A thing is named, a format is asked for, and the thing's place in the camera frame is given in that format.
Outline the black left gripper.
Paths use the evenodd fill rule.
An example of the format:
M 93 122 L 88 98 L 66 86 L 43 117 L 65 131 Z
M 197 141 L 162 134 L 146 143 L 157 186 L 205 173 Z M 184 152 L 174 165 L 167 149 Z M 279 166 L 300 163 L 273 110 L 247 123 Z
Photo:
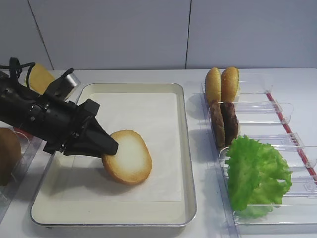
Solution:
M 107 134 L 97 122 L 95 116 L 100 105 L 90 99 L 76 105 L 67 103 L 68 108 L 61 112 L 50 110 L 48 118 L 57 125 L 53 126 L 59 134 L 48 140 L 44 151 L 64 155 L 84 155 L 101 158 L 103 155 L 115 155 L 118 143 Z

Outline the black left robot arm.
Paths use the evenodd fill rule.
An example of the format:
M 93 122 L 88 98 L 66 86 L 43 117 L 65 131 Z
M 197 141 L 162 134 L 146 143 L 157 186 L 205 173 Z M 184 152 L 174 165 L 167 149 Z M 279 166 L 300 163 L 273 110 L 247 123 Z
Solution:
M 44 151 L 101 158 L 115 155 L 118 143 L 96 120 L 100 105 L 87 99 L 80 105 L 65 101 L 78 79 L 70 68 L 43 95 L 11 77 L 0 80 L 0 120 L 44 141 Z

